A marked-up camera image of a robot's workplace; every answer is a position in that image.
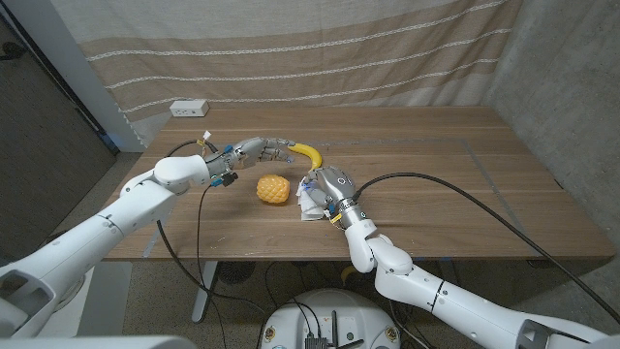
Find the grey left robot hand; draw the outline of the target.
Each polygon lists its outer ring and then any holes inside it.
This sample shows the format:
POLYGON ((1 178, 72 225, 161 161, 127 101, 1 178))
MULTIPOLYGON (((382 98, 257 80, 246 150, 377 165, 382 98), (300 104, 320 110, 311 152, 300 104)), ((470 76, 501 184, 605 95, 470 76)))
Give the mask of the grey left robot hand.
POLYGON ((294 145, 294 141, 262 137, 227 145, 222 152, 204 158, 211 177, 210 185, 228 186, 238 178, 236 171, 251 168, 258 162, 292 162, 293 157, 287 150, 294 145))

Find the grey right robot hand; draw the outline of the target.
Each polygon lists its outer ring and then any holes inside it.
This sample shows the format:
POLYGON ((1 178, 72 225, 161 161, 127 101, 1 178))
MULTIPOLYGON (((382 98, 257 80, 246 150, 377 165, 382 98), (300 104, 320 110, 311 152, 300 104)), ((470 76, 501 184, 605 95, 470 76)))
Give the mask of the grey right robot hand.
POLYGON ((301 181, 301 188, 332 223, 338 222, 344 230, 367 218, 354 198, 355 183, 339 168, 311 170, 301 181))

